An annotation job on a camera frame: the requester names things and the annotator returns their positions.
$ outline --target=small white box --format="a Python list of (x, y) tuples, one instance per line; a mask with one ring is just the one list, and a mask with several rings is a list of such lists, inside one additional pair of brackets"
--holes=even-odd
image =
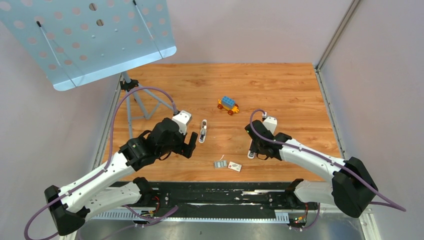
[(240, 172), (242, 170), (242, 165), (230, 161), (228, 164), (228, 168)]

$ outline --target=toy car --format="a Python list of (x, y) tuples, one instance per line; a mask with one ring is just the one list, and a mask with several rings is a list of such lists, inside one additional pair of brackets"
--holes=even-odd
[(239, 112), (239, 105), (237, 105), (236, 101), (227, 96), (218, 100), (218, 108), (228, 110), (228, 115), (233, 115)]

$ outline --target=blue building block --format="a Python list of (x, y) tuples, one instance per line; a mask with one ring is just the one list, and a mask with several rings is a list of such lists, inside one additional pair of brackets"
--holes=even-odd
[(230, 110), (233, 109), (234, 105), (236, 104), (236, 101), (234, 101), (233, 99), (224, 96), (221, 100), (221, 103), (223, 106), (225, 106), (226, 108), (229, 108)]

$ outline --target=gray wall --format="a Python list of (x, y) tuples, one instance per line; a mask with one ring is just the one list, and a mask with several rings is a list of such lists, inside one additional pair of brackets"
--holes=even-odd
[(406, 207), (373, 207), (383, 240), (423, 239), (424, 1), (364, 0), (323, 69), (347, 156)]
[(317, 63), (352, 0), (169, 0), (161, 63)]
[[(82, 177), (91, 167), (118, 76), (56, 91), (0, 22), (0, 239), (24, 239), (24, 226), (44, 206), (44, 189)], [(48, 211), (30, 228), (50, 236)]]

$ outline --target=wooden table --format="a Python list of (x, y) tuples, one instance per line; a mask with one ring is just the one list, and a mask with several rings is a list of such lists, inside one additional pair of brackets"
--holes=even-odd
[[(157, 160), (125, 177), (126, 181), (135, 177), (146, 177), (149, 181), (291, 182), (296, 178), (322, 181), (317, 175), (292, 163), (275, 158), (247, 158), (250, 138), (244, 127), (249, 123), (252, 111), (258, 108), (278, 119), (275, 133), (288, 134), (320, 152), (340, 156), (311, 64), (149, 64), (128, 73), (143, 86), (167, 91), (179, 110), (190, 112), (189, 134), (193, 131), (199, 133), (203, 119), (207, 119), (208, 126), (205, 142), (197, 142), (190, 159), (172, 154), (164, 161)], [(142, 91), (139, 93), (146, 108), (151, 111), (157, 101)], [(240, 112), (230, 116), (224, 109), (218, 109), (218, 99), (223, 96), (234, 99)], [(134, 99), (131, 104), (132, 115), (141, 116)], [(171, 118), (172, 111), (161, 105), (150, 120), (133, 120), (134, 137), (144, 130), (151, 130), (166, 117)], [(114, 124), (113, 151), (117, 151), (128, 139), (124, 103)], [(213, 162), (222, 155), (228, 162), (241, 164), (241, 172), (215, 169)]]

